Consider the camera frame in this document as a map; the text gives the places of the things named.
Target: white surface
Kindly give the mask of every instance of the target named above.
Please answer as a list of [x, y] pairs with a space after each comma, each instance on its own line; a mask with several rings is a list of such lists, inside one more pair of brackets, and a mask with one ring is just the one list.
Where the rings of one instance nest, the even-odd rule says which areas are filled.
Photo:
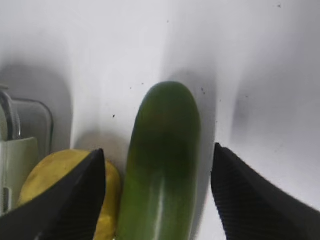
[[320, 209], [319, 13], [318, 0], [1, 0], [0, 82], [52, 110], [54, 150], [104, 147], [122, 173], [148, 89], [184, 82], [203, 128], [192, 236], [225, 239], [214, 141]]

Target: cucumber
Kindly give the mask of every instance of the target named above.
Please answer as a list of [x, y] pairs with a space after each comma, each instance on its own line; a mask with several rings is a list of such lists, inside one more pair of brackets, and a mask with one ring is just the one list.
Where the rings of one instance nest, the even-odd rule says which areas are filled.
[[190, 91], [162, 82], [144, 98], [131, 137], [116, 240], [188, 240], [200, 116]]

